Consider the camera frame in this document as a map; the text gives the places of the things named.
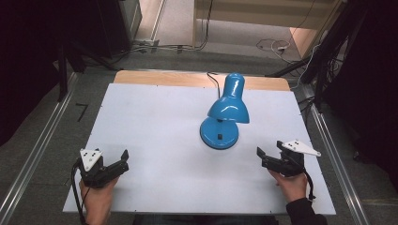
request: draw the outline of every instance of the lamp base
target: lamp base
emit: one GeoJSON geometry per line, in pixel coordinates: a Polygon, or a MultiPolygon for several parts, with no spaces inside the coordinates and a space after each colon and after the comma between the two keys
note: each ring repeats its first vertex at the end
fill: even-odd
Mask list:
{"type": "Polygon", "coordinates": [[[232,147],[239,136],[234,121],[217,120],[208,117],[200,126],[200,137],[209,147],[224,150],[232,147]]]}

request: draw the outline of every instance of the white table surface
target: white table surface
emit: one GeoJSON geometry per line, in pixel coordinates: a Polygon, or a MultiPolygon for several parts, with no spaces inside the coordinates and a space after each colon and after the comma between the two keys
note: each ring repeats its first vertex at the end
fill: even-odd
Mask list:
{"type": "MultiPolygon", "coordinates": [[[[280,158],[277,141],[299,139],[312,146],[294,94],[245,89],[251,122],[237,124],[239,139],[227,150],[209,148],[199,135],[216,98],[217,90],[209,87],[109,85],[85,149],[102,150],[105,166],[129,150],[130,170],[115,187],[112,211],[286,213],[284,196],[256,148],[280,158]]],[[[314,181],[314,211],[336,214],[316,157],[306,156],[305,166],[314,181]]],[[[72,191],[64,212],[77,212],[72,191]]]]}

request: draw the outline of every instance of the hand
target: hand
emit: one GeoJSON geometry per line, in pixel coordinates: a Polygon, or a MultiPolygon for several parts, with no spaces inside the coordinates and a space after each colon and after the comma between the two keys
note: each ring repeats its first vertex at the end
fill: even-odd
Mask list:
{"type": "Polygon", "coordinates": [[[113,198],[113,190],[119,178],[112,180],[101,189],[86,187],[83,181],[80,181],[80,190],[84,199],[84,206],[87,212],[85,222],[90,225],[104,225],[107,223],[111,215],[111,205],[113,198]]]}
{"type": "Polygon", "coordinates": [[[276,185],[281,187],[282,193],[288,203],[306,197],[307,176],[305,176],[304,173],[296,176],[284,177],[277,172],[268,171],[277,181],[276,185]]]}

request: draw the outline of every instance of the sleeve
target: sleeve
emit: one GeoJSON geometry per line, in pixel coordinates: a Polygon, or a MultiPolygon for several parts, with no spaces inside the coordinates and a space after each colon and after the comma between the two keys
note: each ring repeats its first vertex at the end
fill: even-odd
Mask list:
{"type": "Polygon", "coordinates": [[[327,225],[323,215],[316,214],[306,198],[295,200],[286,206],[293,225],[327,225]]]}

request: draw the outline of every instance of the aluminum rail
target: aluminum rail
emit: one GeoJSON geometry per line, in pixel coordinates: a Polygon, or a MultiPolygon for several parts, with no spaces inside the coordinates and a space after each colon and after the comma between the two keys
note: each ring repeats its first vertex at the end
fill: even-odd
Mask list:
{"type": "Polygon", "coordinates": [[[6,198],[3,200],[0,208],[0,225],[8,224],[9,220],[11,219],[11,216],[14,213],[18,202],[20,201],[24,191],[26,190],[26,187],[30,179],[32,178],[32,175],[35,172],[35,169],[38,166],[38,163],[40,162],[41,157],[46,150],[47,144],[52,138],[55,129],[69,104],[77,81],[77,74],[72,73],[69,78],[70,91],[61,102],[58,102],[56,104],[54,111],[50,116],[50,119],[48,120],[44,129],[41,131],[41,134],[38,137],[38,141],[36,142],[29,157],[24,163],[23,168],[9,188],[8,193],[6,194],[6,198]]]}
{"type": "MultiPolygon", "coordinates": [[[[314,95],[314,91],[309,84],[306,84],[302,88],[305,97],[309,98],[314,95]]],[[[357,191],[349,178],[348,172],[339,156],[336,145],[331,138],[329,129],[327,127],[325,118],[322,113],[319,113],[318,109],[313,105],[311,108],[314,120],[318,127],[319,133],[322,137],[322,141],[325,145],[326,151],[328,152],[331,165],[336,172],[337,179],[339,180],[340,186],[342,188],[345,200],[351,211],[352,218],[357,225],[370,225],[369,219],[366,217],[366,213],[360,202],[357,191]]]]}

